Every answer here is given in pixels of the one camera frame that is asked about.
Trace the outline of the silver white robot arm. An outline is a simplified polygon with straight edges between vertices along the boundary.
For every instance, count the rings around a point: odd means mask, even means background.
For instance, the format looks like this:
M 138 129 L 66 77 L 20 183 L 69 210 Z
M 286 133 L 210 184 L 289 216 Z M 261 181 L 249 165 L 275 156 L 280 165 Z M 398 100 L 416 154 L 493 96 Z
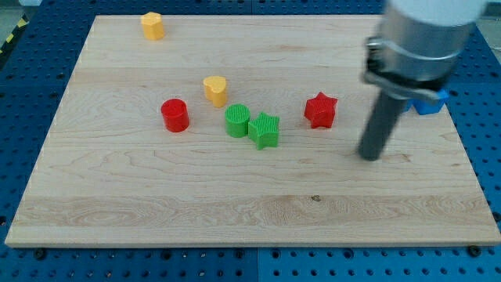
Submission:
M 387 0 L 363 80 L 394 99 L 439 100 L 485 0 Z

